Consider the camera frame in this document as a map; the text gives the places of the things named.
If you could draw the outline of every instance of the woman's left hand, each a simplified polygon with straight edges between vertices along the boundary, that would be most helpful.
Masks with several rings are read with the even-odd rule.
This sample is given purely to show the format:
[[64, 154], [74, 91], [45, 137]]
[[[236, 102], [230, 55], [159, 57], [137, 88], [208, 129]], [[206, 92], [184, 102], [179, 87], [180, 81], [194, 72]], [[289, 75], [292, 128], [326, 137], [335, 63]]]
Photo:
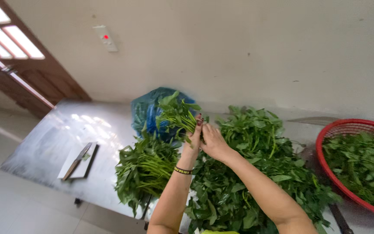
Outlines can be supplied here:
[[202, 115], [198, 114], [196, 116], [197, 125], [194, 130], [194, 133], [188, 132], [187, 135], [191, 141], [191, 143], [188, 143], [187, 141], [184, 144], [183, 154], [186, 154], [190, 157], [197, 158], [199, 154], [199, 148], [200, 148], [200, 135], [202, 133], [202, 127], [203, 127], [203, 119], [201, 118]]

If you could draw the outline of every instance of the hand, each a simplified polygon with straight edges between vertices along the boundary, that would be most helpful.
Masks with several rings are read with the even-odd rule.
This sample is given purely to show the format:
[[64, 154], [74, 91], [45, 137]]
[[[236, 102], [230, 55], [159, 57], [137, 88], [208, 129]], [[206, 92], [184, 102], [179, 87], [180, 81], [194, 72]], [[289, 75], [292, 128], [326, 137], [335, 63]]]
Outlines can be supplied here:
[[226, 157], [229, 157], [231, 153], [236, 153], [227, 145], [219, 129], [210, 124], [205, 124], [202, 131], [205, 143], [202, 142], [200, 148], [210, 157], [221, 162], [226, 162]]
[[198, 114], [196, 116], [197, 125], [194, 130], [194, 133], [188, 132], [188, 138], [190, 139], [191, 143], [188, 143], [187, 141], [184, 144], [183, 148], [183, 154], [187, 154], [191, 157], [197, 158], [199, 154], [199, 148], [200, 148], [200, 135], [202, 133], [202, 127], [203, 127], [203, 119], [201, 119], [202, 115]]

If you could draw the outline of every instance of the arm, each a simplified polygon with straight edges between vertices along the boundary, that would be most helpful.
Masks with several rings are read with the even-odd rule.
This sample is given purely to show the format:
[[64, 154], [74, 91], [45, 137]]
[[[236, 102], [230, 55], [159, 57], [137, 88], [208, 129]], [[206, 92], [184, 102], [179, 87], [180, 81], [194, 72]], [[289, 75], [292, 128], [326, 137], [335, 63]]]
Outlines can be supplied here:
[[280, 234], [315, 234], [304, 210], [275, 182], [231, 149], [220, 131], [203, 126], [206, 142], [201, 148], [212, 158], [231, 168], [242, 180], [263, 212], [275, 223]]
[[[177, 163], [178, 168], [192, 170], [199, 154], [200, 134], [202, 120], [197, 120], [193, 135], [190, 134], [193, 148], [189, 143], [184, 144], [181, 158]], [[181, 218], [186, 206], [187, 196], [191, 183], [191, 175], [173, 172], [148, 225], [148, 234], [176, 234], [178, 233]]]

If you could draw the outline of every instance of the wooden door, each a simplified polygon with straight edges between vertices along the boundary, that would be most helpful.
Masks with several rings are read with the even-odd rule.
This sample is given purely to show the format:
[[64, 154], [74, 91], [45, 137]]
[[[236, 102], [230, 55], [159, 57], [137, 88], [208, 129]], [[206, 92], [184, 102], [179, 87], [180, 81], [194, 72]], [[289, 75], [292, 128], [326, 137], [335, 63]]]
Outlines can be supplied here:
[[[18, 85], [26, 92], [31, 91], [31, 95], [26, 95], [27, 101]], [[91, 100], [3, 0], [0, 0], [0, 90], [22, 107], [32, 108], [34, 114], [38, 112], [38, 117], [47, 111], [46, 107], [51, 108], [51, 104], [56, 105], [63, 98]], [[42, 103], [37, 109], [30, 101], [35, 98]]]

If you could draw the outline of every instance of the knife handle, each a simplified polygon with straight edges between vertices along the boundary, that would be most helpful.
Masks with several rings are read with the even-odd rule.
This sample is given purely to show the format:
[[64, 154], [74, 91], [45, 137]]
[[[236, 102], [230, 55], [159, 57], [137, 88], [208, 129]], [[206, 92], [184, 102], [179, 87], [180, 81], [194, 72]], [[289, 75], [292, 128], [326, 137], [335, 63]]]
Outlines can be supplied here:
[[76, 159], [76, 160], [73, 161], [73, 163], [71, 164], [69, 170], [66, 172], [66, 174], [64, 175], [64, 177], [62, 179], [63, 181], [65, 181], [66, 179], [68, 179], [71, 176], [71, 173], [74, 172], [74, 170], [79, 165], [79, 163], [80, 163], [80, 159], [79, 160]]

